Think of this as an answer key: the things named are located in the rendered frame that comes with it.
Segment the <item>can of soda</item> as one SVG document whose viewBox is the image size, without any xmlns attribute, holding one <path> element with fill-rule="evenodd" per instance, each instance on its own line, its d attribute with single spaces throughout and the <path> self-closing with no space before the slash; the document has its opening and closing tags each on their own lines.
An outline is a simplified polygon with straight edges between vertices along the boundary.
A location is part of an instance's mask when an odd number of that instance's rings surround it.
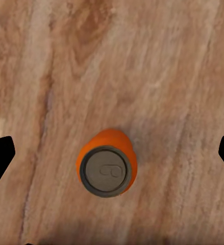
<svg viewBox="0 0 224 245">
<path fill-rule="evenodd" d="M 101 131 L 81 150 L 76 164 L 83 187 L 100 198 L 126 192 L 137 176 L 137 158 L 129 138 L 115 129 Z"/>
</svg>

